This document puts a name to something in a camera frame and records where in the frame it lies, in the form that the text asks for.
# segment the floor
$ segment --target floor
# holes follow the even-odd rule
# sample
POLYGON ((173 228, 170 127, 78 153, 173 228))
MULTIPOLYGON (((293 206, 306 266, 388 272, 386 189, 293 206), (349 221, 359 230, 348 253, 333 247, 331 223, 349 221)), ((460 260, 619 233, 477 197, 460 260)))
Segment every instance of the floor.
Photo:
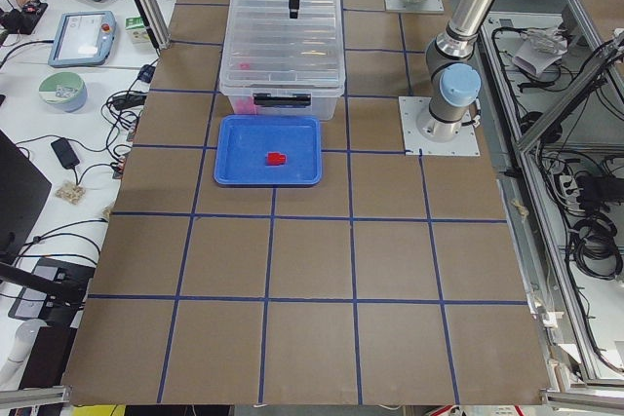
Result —
POLYGON ((548 378, 482 134, 479 158, 403 147, 397 96, 431 94, 423 52, 448 17, 342 0, 323 180, 232 189, 213 179, 228 2, 177 0, 72 402, 538 403, 548 378))

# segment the red object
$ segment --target red object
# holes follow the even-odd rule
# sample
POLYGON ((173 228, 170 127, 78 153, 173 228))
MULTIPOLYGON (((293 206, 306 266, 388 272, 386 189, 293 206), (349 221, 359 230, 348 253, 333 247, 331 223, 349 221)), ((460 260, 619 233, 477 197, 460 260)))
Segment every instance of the red object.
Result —
POLYGON ((286 164, 286 155, 277 151, 269 151, 266 155, 268 166, 281 166, 286 164))

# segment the plastic storage box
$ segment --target plastic storage box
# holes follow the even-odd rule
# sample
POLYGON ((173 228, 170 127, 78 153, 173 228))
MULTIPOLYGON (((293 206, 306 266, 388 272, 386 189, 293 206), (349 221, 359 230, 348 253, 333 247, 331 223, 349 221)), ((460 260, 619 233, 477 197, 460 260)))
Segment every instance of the plastic storage box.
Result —
POLYGON ((331 119, 344 93, 340 0, 230 0, 219 89, 236 114, 331 119))

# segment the metal bracket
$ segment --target metal bracket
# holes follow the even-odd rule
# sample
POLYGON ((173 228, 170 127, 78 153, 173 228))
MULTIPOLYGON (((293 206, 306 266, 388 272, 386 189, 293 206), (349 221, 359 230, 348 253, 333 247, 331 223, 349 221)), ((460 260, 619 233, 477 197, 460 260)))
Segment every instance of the metal bracket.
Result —
POLYGON ((406 4, 401 0, 385 0, 388 12, 412 14, 443 14, 445 7, 442 0, 425 0, 416 4, 406 4))
POLYGON ((28 389, 0 392, 0 409, 26 408, 42 404, 67 403, 71 390, 69 387, 51 387, 49 389, 28 389))
MULTIPOLYGON (((459 134, 452 141, 438 143, 425 138, 416 127, 418 113, 429 105, 431 97, 401 96, 399 108, 401 111, 401 125, 403 127, 403 143, 406 155, 435 155, 435 156, 480 156, 479 144, 473 126, 462 127, 459 134)), ((466 113, 465 121, 470 121, 466 113)))

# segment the monitor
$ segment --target monitor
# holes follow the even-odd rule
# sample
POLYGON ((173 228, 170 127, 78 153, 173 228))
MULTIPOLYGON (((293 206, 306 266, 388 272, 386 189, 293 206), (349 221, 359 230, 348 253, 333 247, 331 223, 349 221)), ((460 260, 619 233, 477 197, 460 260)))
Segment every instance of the monitor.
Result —
POLYGON ((0 161, 0 261, 13 263, 48 200, 52 184, 2 132, 0 161))

